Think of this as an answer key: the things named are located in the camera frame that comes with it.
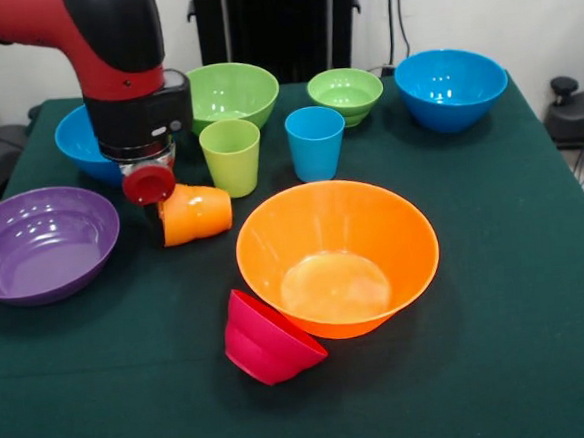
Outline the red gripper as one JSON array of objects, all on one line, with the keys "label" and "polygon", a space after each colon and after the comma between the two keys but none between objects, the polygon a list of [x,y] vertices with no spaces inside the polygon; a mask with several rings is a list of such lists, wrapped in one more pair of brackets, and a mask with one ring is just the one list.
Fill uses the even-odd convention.
[{"label": "red gripper", "polygon": [[144,217],[154,244],[165,245],[165,230],[160,216],[160,204],[170,197],[175,189],[176,176],[171,160],[142,161],[137,164],[120,165],[123,175],[121,188],[125,197],[138,206],[144,206]]}]

